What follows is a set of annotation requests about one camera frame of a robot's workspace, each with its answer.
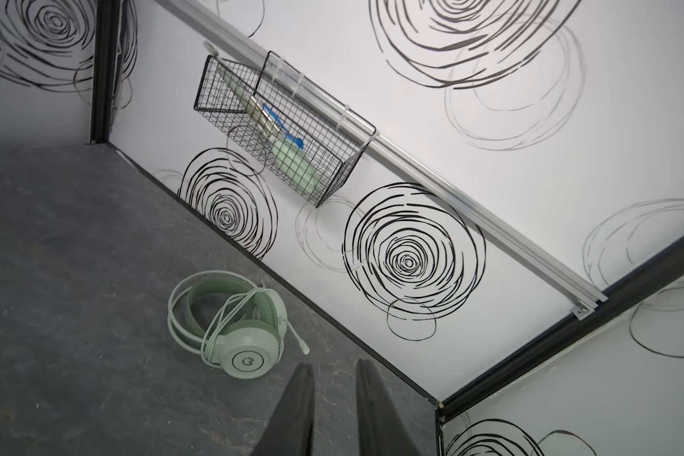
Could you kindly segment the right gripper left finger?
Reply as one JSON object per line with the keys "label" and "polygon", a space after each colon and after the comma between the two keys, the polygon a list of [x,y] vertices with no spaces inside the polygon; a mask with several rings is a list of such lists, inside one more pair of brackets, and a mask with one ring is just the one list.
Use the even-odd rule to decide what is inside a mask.
{"label": "right gripper left finger", "polygon": [[310,364],[299,364],[274,413],[251,452],[257,455],[312,455],[315,378]]}

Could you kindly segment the aluminium wall rail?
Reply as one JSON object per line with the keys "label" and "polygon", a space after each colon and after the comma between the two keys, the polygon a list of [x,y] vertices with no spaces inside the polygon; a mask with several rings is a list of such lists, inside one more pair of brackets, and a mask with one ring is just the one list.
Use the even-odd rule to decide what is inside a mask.
{"label": "aluminium wall rail", "polygon": [[[188,27],[201,34],[209,43],[230,56],[255,68],[262,68],[269,51],[254,43],[232,25],[211,13],[197,1],[161,1],[165,10],[172,13]],[[608,297],[595,285],[583,279],[554,256],[545,252],[514,228],[494,216],[482,205],[471,199],[454,185],[420,163],[399,146],[380,133],[368,133],[362,118],[343,108],[343,104],[324,94],[305,75],[290,65],[281,66],[280,81],[287,87],[301,85],[300,98],[315,108],[319,114],[334,119],[343,119],[342,129],[351,136],[369,141],[369,150],[386,167],[422,184],[427,190],[449,204],[460,213],[466,222],[477,225],[488,241],[506,252],[513,260],[546,281],[574,302],[574,314],[583,319],[592,314]]]}

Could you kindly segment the right corner frame post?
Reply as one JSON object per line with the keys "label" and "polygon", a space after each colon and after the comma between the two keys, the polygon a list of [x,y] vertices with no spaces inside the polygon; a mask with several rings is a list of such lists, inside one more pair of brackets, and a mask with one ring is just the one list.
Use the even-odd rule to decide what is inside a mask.
{"label": "right corner frame post", "polygon": [[444,425],[545,361],[684,276],[684,236],[606,290],[607,300],[583,320],[566,317],[446,399],[436,412]]}

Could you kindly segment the black corner frame post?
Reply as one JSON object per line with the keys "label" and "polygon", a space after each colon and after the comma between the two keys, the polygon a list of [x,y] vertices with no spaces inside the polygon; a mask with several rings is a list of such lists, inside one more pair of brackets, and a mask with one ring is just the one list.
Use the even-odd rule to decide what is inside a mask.
{"label": "black corner frame post", "polygon": [[120,0],[98,1],[93,63],[89,142],[108,142],[118,66],[118,45],[122,24]]}

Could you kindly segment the mint green headphones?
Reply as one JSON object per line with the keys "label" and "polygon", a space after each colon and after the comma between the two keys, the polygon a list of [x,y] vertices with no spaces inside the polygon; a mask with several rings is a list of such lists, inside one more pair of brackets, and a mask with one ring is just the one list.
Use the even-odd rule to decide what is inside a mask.
{"label": "mint green headphones", "polygon": [[[194,307],[210,296],[225,301],[203,327]],[[179,282],[167,300],[167,327],[175,342],[206,366],[242,380],[260,378],[279,364],[286,334],[296,338],[304,355],[311,353],[277,291],[227,271],[203,271]]]}

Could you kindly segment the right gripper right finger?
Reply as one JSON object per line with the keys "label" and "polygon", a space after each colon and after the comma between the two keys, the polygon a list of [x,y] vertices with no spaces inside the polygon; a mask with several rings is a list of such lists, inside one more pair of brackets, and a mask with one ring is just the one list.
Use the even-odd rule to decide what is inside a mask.
{"label": "right gripper right finger", "polygon": [[374,362],[356,363],[356,411],[360,455],[420,455]]}

